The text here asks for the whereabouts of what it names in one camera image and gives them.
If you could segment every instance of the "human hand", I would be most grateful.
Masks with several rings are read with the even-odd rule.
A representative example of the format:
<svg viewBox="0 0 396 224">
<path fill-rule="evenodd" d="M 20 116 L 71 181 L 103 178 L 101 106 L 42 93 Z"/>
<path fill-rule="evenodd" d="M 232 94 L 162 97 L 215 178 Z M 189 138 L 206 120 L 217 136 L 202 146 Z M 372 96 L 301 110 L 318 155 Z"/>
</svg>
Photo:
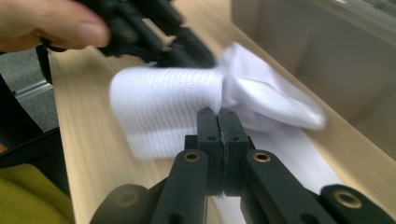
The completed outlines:
<svg viewBox="0 0 396 224">
<path fill-rule="evenodd" d="M 105 47 L 105 22 L 73 0 L 0 0 L 0 51 L 30 49 L 41 37 L 61 49 Z"/>
</svg>

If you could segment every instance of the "wooden surface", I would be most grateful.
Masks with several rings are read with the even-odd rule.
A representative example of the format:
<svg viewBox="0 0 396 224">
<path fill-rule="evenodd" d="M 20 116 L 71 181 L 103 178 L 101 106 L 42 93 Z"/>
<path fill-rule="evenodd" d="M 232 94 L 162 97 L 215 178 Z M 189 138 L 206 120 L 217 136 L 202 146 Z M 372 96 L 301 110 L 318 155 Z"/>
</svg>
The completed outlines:
<svg viewBox="0 0 396 224">
<path fill-rule="evenodd" d="M 229 0 L 176 0 L 175 6 L 217 56 L 239 42 L 309 92 L 232 25 Z M 76 222 L 89 223 L 111 190 L 126 183 L 150 188 L 168 175 L 172 160 L 136 160 L 110 109 L 111 78 L 124 67 L 141 64 L 139 59 L 105 58 L 94 48 L 52 52 L 49 59 Z M 307 134 L 347 185 L 396 217 L 396 162 L 325 108 L 328 127 Z M 207 223 L 221 223 L 211 202 L 209 208 Z"/>
</svg>

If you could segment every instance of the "black plastic part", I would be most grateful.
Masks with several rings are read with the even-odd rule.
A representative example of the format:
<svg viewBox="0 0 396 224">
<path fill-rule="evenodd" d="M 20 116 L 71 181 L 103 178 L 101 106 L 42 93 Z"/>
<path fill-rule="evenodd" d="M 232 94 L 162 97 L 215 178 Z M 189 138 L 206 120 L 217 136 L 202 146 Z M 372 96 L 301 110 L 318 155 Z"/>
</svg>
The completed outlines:
<svg viewBox="0 0 396 224">
<path fill-rule="evenodd" d="M 250 150 L 245 176 L 270 223 L 336 223 L 272 153 Z"/>
<path fill-rule="evenodd" d="M 106 56 L 130 54 L 160 67 L 210 68 L 216 64 L 199 38 L 181 26 L 182 17 L 167 0 L 78 1 L 100 15 L 110 28 L 110 43 L 99 48 Z M 143 19 L 151 20 L 165 35 L 173 35 L 174 42 L 165 46 Z"/>
<path fill-rule="evenodd" d="M 147 219 L 146 222 L 144 223 L 149 223 L 149 221 L 152 218 L 152 215 L 154 214 L 154 210 L 158 204 L 158 201 L 161 198 L 161 194 L 163 193 L 163 188 L 165 187 L 166 180 L 168 178 L 165 178 L 163 181 L 160 181 L 158 184 L 154 185 L 151 189 L 148 190 L 149 193 L 149 218 Z"/>
<path fill-rule="evenodd" d="M 178 153 L 150 223 L 205 223 L 207 167 L 203 151 Z"/>
<path fill-rule="evenodd" d="M 96 210 L 91 224 L 147 223 L 149 191 L 138 185 L 123 185 L 105 198 Z"/>
<path fill-rule="evenodd" d="M 197 113 L 197 146 L 209 159 L 207 195 L 222 193 L 222 153 L 223 145 L 219 135 L 216 115 L 209 108 Z"/>
<path fill-rule="evenodd" d="M 210 68 L 216 64 L 211 52 L 188 28 L 182 28 L 168 51 L 158 60 L 160 67 Z"/>
<path fill-rule="evenodd" d="M 224 193 L 227 196 L 241 196 L 245 184 L 242 160 L 245 154 L 254 146 L 250 144 L 244 127 L 238 116 L 229 109 L 222 108 L 219 112 L 218 123 L 222 130 L 224 147 Z"/>
<path fill-rule="evenodd" d="M 66 49 L 53 47 L 51 45 L 50 41 L 48 39 L 44 38 L 44 37 L 41 37 L 41 43 L 42 43 L 42 45 L 45 48 L 50 49 L 50 50 L 55 51 L 55 52 L 64 52 L 64 51 L 66 51 Z"/>
<path fill-rule="evenodd" d="M 0 153 L 0 168 L 24 163 L 35 166 L 56 187 L 70 196 L 59 128 L 42 133 L 36 138 Z"/>
<path fill-rule="evenodd" d="M 346 186 L 332 185 L 323 188 L 319 202 L 338 223 L 396 223 L 378 205 L 357 190 Z"/>
<path fill-rule="evenodd" d="M 245 185 L 244 191 L 241 196 L 241 211 L 247 224 L 269 224 L 270 221 L 265 215 L 265 212 L 260 206 L 256 195 L 249 185 Z"/>
<path fill-rule="evenodd" d="M 40 65 L 41 73 L 49 84 L 52 84 L 52 75 L 50 72 L 49 52 L 46 46 L 40 45 L 35 47 L 35 54 L 37 55 L 38 63 Z"/>
<path fill-rule="evenodd" d="M 43 131 L 23 109 L 0 74 L 0 143 L 16 147 L 38 137 Z"/>
</svg>

